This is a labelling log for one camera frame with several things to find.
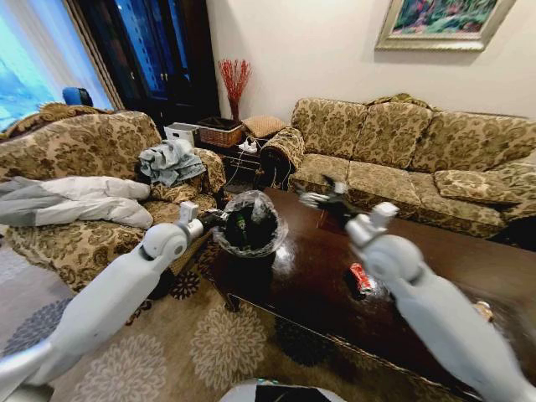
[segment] rug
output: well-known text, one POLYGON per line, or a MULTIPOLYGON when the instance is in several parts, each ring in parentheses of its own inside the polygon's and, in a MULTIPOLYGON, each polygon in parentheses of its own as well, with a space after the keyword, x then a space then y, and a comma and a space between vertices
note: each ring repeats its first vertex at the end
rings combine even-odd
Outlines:
MULTIPOLYGON (((247 303, 238 313, 228 312, 206 279, 216 250, 209 242, 194 256, 191 269, 177 277, 168 296, 145 301, 109 342, 56 379, 52 400, 217 401, 234 384, 251 378, 317 386, 347 401, 459 400, 441 387, 366 353, 337 347, 247 303)), ((11 272, 0 284, 0 304, 9 283, 13 293, 25 287, 19 305, 35 308, 1 310, 5 322, 18 323, 9 326, 13 333, 0 343, 4 353, 48 335, 70 297, 61 283, 40 283, 40 277, 50 274, 45 270, 26 266, 11 272), (22 310, 26 317, 20 317, 22 310)))

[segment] gray cloth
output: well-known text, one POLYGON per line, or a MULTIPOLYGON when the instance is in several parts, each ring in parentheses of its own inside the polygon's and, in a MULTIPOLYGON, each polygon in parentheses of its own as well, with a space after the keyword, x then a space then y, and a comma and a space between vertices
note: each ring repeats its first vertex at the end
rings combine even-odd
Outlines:
POLYGON ((141 171, 151 178, 151 183, 178 186, 183 180, 193 178, 206 169, 201 158, 193 154, 188 141, 163 140, 161 144, 140 153, 141 171))
POLYGON ((43 226, 75 220, 110 220, 148 229, 152 216, 138 202, 151 189, 132 180, 68 177, 42 182, 12 178, 0 183, 0 224, 43 226))

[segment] floral patterned sofa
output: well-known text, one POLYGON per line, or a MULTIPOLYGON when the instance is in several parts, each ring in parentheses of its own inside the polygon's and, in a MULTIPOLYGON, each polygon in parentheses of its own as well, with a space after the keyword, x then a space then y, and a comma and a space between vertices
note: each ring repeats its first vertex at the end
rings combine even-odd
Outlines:
POLYGON ((439 111, 400 94, 368 104, 300 99, 291 126, 266 144, 261 157, 265 170, 270 159, 278 173, 290 167, 289 189, 326 192, 324 173, 345 182, 349 201, 363 209, 390 201, 402 218, 490 238, 517 219, 536 216, 536 170, 522 159, 535 148, 536 123, 439 111), (488 176, 512 184, 517 202, 444 197, 434 176, 439 171, 491 171, 488 176))
MULTIPOLYGON (((110 113, 62 104, 46 105, 10 132, 17 135, 0 142, 0 182, 13 176, 46 180, 72 175, 136 180, 140 151, 161 141, 151 118, 141 112, 110 113)), ((176 220, 182 201, 199 204, 200 212, 216 206, 215 195, 225 183, 223 164, 211 151, 194 151, 207 171, 180 187, 152 186, 150 198, 142 204, 153 224, 176 220)), ((117 256, 132 250, 144 232, 106 221, 76 221, 9 228, 6 239, 31 263, 57 272, 80 291, 117 256)), ((175 275, 205 240, 197 240, 173 263, 175 275)))

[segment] framed painting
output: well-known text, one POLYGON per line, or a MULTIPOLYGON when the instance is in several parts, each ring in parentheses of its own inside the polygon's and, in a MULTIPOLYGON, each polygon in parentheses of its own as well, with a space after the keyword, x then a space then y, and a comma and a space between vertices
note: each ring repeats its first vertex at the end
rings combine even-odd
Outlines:
POLYGON ((376 49, 482 52, 515 0, 392 0, 376 49))

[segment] soda can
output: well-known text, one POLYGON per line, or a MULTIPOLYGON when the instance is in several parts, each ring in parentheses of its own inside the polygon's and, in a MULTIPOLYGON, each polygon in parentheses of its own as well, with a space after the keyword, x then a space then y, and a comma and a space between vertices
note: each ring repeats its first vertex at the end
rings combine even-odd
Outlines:
POLYGON ((357 262, 350 266, 350 271, 358 280, 359 291, 362 293, 372 293, 373 287, 370 285, 369 277, 365 273, 365 269, 357 262))

